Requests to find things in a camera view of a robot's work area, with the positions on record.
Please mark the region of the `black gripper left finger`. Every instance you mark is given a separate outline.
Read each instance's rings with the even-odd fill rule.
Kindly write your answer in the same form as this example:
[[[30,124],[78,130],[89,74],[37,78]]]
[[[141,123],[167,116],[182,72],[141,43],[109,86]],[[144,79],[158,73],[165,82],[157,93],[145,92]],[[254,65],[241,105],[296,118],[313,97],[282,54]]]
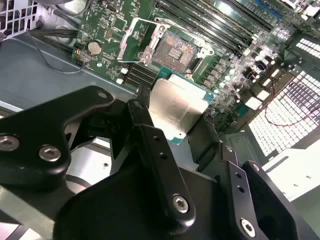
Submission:
[[[153,124],[149,104],[147,86],[127,102],[98,86],[87,86],[3,118],[0,182],[56,189],[65,179],[71,152],[95,137],[110,139],[119,170],[131,163],[175,161],[163,131]]]

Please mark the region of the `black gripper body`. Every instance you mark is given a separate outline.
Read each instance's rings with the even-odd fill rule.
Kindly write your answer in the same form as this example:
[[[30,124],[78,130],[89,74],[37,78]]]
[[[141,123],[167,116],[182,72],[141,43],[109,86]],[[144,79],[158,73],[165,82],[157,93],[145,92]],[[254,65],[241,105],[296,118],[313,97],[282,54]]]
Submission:
[[[224,240],[237,225],[227,192],[237,168],[218,163],[217,180],[173,159],[132,162],[70,199],[57,216],[56,240]]]

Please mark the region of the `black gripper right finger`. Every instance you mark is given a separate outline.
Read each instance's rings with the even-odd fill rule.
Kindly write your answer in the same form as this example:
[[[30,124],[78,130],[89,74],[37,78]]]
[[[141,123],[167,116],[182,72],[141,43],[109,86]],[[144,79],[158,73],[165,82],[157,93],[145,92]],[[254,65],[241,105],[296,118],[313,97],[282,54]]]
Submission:
[[[187,133],[198,171],[217,183],[218,228],[231,240],[312,240],[313,229],[258,163],[238,162],[236,151],[219,139],[201,116]]]

